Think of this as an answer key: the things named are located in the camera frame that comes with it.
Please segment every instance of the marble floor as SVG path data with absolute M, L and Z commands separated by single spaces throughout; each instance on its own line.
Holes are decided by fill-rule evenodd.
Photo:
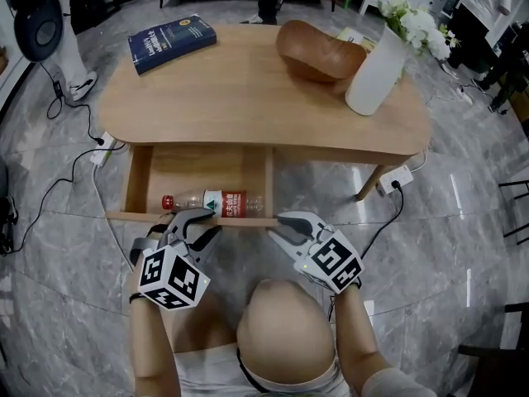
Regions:
M 118 61 L 129 57 L 127 34 L 195 12 L 207 22 L 237 23 L 251 16 L 255 6 L 253 0 L 169 0 L 160 10 L 157 0 L 137 0 L 82 33 L 83 58 L 100 75 L 87 99 L 93 123 L 109 77 Z M 360 17 L 341 7 L 332 13 L 329 2 L 287 1 L 279 22 L 290 19 L 309 21 L 331 34 L 350 26 L 374 39 L 383 28 L 374 14 Z M 529 166 L 529 143 L 512 111 L 503 117 L 490 113 L 488 98 L 477 90 L 468 88 L 473 106 L 456 101 L 450 78 L 431 57 L 410 55 L 406 70 L 428 107 L 433 135 L 427 164 L 403 189 L 402 215 L 365 258 L 363 296 L 382 353 L 444 395 L 474 367 L 468 357 L 456 354 L 457 346 L 498 345 L 505 324 L 501 306 L 529 299 L 529 246 L 503 239 L 517 210 L 512 190 L 502 194 L 497 186 Z M 461 82 L 469 83 L 464 69 Z M 49 79 L 34 69 L 0 127 L 0 154 L 21 214 L 17 244 L 50 184 L 69 175 L 75 156 L 93 147 L 84 109 L 65 108 L 49 121 L 45 110 L 51 100 Z M 421 163 L 417 155 L 409 166 Z M 126 152 L 120 151 L 98 172 L 109 209 L 118 208 L 125 164 Z M 127 269 L 93 191 L 91 167 L 88 157 L 79 162 L 75 182 L 60 184 L 46 200 L 23 251 L 0 261 L 0 342 L 8 363 L 0 376 L 13 396 L 131 394 L 123 288 Z M 315 211 L 362 250 L 400 204 L 398 195 L 376 193 L 361 203 L 351 201 L 371 170 L 367 165 L 280 161 L 275 210 Z M 134 222 L 112 226 L 125 251 L 149 228 Z M 264 277 L 297 280 L 325 309 L 329 304 L 329 296 L 296 275 L 262 232 L 225 230 L 207 272 L 234 324 L 251 286 Z

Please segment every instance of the wooden bowl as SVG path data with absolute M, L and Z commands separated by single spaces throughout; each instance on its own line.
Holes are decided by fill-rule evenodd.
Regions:
M 303 21 L 281 26 L 275 46 L 290 72 L 319 83 L 352 78 L 367 57 L 360 45 L 338 40 Z

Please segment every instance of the chair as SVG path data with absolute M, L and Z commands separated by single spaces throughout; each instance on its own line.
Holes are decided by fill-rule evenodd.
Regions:
M 518 200 L 518 199 L 521 199 L 522 197 L 526 197 L 529 195 L 529 181 L 514 181 L 514 182 L 506 182 L 506 183 L 503 183 L 503 184 L 499 184 L 498 187 L 499 188 L 502 188 L 502 187 L 512 187 L 513 185 L 525 185 L 527 187 L 527 193 L 524 193 L 524 194 L 520 194 L 518 196 L 516 196 L 514 199 L 515 200 Z M 508 232 L 507 234 L 504 234 L 503 235 L 503 238 L 507 238 L 507 237 L 510 237 L 511 235 L 514 235 L 520 231 L 523 231 L 524 229 L 526 228 L 529 228 L 529 223 L 526 223 L 525 225 L 519 227 L 519 228 L 516 228 L 515 230 L 513 231 L 510 231 Z M 523 240 L 521 241 L 518 241 L 517 240 L 517 244 L 520 245 L 522 244 L 523 242 L 526 242 L 527 240 L 529 240 L 529 237 L 528 238 L 524 238 Z
M 529 303 L 508 304 L 505 313 L 522 313 L 515 350 L 459 346 L 458 353 L 478 357 L 478 366 L 466 397 L 529 395 Z

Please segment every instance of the open drawer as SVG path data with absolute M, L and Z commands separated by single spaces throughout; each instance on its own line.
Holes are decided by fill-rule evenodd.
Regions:
M 259 146 L 131 146 L 120 212 L 107 218 L 157 222 L 166 213 L 162 197 L 193 189 L 246 191 L 262 196 L 263 218 L 213 218 L 205 223 L 229 227 L 275 227 L 274 150 Z

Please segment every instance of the sneaker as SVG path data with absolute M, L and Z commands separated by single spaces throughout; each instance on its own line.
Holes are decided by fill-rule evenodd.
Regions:
M 472 78 L 471 82 L 472 82 L 472 85 L 474 85 L 482 93 L 488 90 L 488 87 L 485 87 L 485 84 L 482 81 Z
M 278 20 L 274 17 L 268 20 L 263 19 L 259 15 L 254 15 L 248 21 L 241 22 L 241 24 L 250 25 L 277 25 Z
M 97 81 L 98 74 L 96 74 L 94 71 L 88 72 L 84 83 L 82 83 L 81 85 L 69 86 L 69 93 L 71 94 L 72 99 L 77 102 L 78 100 L 83 98 L 85 95 L 87 95 L 88 91 L 92 89 L 92 87 L 96 84 Z
M 443 69 L 449 76 L 451 76 L 453 79 L 456 79 L 456 80 L 459 80 L 459 76 L 457 76 L 457 74 L 452 70 L 450 69 L 446 63 L 441 63 L 441 69 Z

